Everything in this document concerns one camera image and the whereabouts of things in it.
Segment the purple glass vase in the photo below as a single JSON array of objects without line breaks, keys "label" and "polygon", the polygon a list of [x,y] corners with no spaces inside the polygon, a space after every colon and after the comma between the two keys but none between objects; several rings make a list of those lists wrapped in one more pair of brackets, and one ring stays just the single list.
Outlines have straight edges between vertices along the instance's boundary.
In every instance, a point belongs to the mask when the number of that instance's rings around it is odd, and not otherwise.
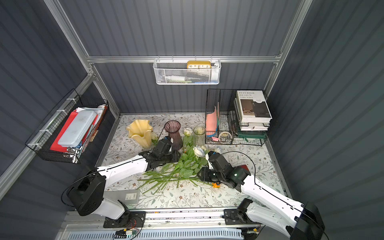
[{"label": "purple glass vase", "polygon": [[179,130],[181,124],[176,120],[170,120],[164,125],[164,130],[169,134],[173,139],[172,151],[180,150],[183,147],[183,140],[181,139]]}]

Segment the yellow vase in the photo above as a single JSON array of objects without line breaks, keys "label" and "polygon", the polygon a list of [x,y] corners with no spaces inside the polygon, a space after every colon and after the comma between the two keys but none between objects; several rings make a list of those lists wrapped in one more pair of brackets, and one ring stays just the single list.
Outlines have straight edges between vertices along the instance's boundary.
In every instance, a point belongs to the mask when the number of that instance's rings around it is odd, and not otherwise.
[{"label": "yellow vase", "polygon": [[129,131],[128,137],[133,138],[143,148],[151,146],[151,132],[153,127],[149,124],[149,120],[135,120],[126,128]]}]

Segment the yellow clock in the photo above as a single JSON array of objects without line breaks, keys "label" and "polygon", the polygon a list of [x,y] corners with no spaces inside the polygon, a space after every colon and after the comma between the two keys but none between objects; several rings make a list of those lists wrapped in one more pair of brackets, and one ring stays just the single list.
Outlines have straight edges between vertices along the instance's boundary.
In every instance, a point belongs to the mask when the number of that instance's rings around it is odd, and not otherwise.
[{"label": "yellow clock", "polygon": [[206,69],[211,68],[210,61],[188,61],[187,69]]}]

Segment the white wire basket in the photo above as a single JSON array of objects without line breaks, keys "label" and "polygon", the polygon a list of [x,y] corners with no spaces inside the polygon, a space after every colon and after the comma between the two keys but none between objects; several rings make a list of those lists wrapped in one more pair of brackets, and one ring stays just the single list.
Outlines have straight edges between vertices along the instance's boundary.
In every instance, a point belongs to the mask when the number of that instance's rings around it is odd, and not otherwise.
[{"label": "white wire basket", "polygon": [[220,59],[211,61],[209,69],[187,69],[188,60],[155,59],[153,70],[160,85],[215,85],[219,84]]}]

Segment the red paper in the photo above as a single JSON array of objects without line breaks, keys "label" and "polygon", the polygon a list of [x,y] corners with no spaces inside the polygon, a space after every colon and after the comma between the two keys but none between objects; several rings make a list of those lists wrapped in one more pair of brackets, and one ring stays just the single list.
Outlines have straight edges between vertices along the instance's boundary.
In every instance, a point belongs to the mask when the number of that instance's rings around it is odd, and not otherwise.
[{"label": "red paper", "polygon": [[58,151],[58,152],[67,152],[67,147],[63,147],[63,146],[59,145],[57,142],[59,141],[61,136],[65,133],[65,131],[67,130],[67,128],[69,127],[71,122],[74,120],[76,115],[77,115],[77,112],[71,112],[71,114],[68,117],[67,121],[65,122],[63,128],[61,129],[59,135],[57,135],[55,141],[51,145],[50,150]]}]

